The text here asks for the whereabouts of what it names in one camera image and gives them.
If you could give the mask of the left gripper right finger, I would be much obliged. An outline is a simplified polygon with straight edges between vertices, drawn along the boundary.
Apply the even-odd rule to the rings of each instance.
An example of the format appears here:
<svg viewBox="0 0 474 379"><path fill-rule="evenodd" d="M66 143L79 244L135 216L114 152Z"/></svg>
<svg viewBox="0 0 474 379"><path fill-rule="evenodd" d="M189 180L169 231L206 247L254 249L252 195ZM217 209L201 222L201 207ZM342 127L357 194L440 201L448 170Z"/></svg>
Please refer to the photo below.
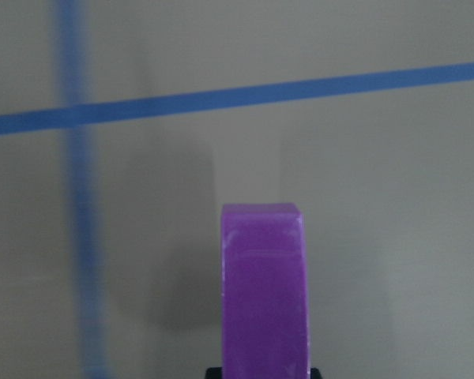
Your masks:
<svg viewBox="0 0 474 379"><path fill-rule="evenodd" d="M310 379L322 379L322 374L318 368L312 367L310 369Z"/></svg>

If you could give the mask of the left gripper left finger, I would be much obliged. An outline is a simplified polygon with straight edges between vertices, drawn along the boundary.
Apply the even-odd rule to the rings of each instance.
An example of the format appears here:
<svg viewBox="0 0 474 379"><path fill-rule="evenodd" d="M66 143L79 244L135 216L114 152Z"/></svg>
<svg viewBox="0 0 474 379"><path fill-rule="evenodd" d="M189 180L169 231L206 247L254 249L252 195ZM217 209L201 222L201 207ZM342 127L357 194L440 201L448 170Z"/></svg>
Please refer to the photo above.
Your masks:
<svg viewBox="0 0 474 379"><path fill-rule="evenodd" d="M222 379L223 370L221 367L209 367L205 371L205 379Z"/></svg>

